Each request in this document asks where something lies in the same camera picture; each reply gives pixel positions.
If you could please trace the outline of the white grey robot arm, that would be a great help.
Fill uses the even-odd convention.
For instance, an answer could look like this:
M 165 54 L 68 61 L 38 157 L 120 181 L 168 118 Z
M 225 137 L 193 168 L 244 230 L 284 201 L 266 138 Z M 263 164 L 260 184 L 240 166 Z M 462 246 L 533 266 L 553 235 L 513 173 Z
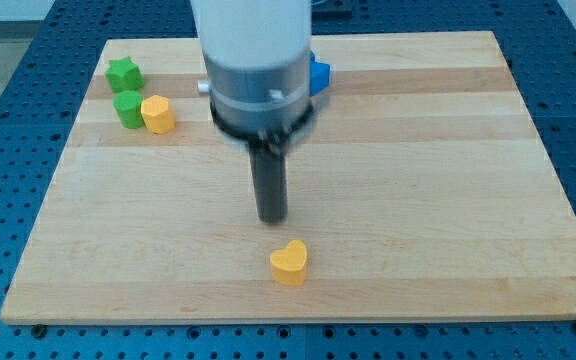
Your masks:
M 311 2 L 192 0 L 215 125 L 250 147 L 285 148 L 308 121 Z

